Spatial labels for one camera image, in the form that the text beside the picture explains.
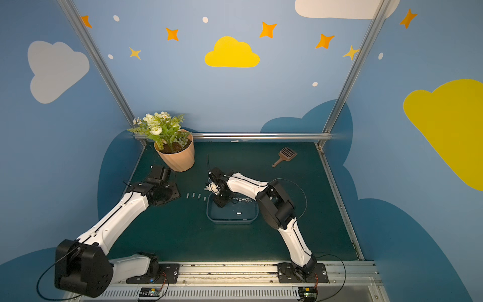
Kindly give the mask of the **teal plastic storage box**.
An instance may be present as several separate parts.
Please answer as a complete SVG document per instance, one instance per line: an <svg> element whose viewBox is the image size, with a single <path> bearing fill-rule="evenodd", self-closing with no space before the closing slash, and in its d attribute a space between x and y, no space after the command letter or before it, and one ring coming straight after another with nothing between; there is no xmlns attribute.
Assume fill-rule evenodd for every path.
<svg viewBox="0 0 483 302"><path fill-rule="evenodd" d="M251 224L259 216L259 207L255 200L240 193L235 193L227 204L220 208L211 193L206 207L208 220L219 225Z"/></svg>

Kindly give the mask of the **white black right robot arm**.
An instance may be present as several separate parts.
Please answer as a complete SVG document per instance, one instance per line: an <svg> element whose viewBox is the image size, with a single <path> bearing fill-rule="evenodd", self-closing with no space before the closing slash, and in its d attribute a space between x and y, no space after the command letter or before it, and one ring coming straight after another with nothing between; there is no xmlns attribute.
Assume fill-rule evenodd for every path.
<svg viewBox="0 0 483 302"><path fill-rule="evenodd" d="M220 207L235 193L255 200L265 222L283 238L295 271L303 278L313 273L316 258L300 232L293 200L279 181L257 181L239 172L224 173L217 167L208 172L208 177L205 189L215 195L215 203Z"/></svg>

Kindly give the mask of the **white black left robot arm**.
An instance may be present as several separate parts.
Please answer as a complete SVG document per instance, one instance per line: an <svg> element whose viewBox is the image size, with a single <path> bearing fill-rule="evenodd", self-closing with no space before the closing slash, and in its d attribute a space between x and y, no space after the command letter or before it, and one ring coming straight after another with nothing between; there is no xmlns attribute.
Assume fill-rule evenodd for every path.
<svg viewBox="0 0 483 302"><path fill-rule="evenodd" d="M162 206L180 197L169 180L171 169L152 166L142 181L128 186L122 199L88 231L75 240L64 240L55 251L54 286L57 289L97 298L109 285L126 281L168 288L175 279L165 273L158 256L139 252L130 257L108 259L120 235L149 206Z"/></svg>

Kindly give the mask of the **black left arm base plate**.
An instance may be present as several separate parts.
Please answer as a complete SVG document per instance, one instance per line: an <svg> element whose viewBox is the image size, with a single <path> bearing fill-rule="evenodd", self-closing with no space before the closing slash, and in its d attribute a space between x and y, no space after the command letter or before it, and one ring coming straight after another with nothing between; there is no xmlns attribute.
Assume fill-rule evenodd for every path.
<svg viewBox="0 0 483 302"><path fill-rule="evenodd" d="M179 274L179 264L151 264L145 274L126 280L127 284L176 284Z"/></svg>

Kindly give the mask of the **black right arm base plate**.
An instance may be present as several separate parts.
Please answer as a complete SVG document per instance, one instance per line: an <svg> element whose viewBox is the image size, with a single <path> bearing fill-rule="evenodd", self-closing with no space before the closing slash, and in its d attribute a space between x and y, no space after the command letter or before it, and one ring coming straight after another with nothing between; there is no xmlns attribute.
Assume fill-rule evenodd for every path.
<svg viewBox="0 0 483 302"><path fill-rule="evenodd" d="M280 283L329 283L326 265L318 262L314 271L308 276L303 277L298 273L291 262L280 262L277 265L277 276Z"/></svg>

